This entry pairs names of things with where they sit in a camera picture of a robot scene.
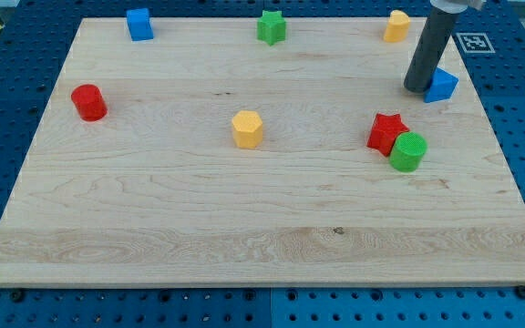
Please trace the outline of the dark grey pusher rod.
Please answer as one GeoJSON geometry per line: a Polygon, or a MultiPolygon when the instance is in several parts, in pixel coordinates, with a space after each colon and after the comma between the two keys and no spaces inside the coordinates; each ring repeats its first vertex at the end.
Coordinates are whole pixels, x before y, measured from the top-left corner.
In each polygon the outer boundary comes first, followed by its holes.
{"type": "Polygon", "coordinates": [[[410,92],[425,93],[432,83],[434,72],[451,37],[459,13],[449,12],[446,6],[433,5],[404,79],[410,92]]]}

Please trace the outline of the white arm end mount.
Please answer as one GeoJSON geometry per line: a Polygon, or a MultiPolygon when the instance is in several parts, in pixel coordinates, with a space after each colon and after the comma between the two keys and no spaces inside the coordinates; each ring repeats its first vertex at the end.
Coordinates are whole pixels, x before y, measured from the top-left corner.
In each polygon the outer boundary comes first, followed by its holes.
{"type": "Polygon", "coordinates": [[[460,14],[468,8],[480,11],[485,0],[430,0],[430,4],[445,13],[460,14]]]}

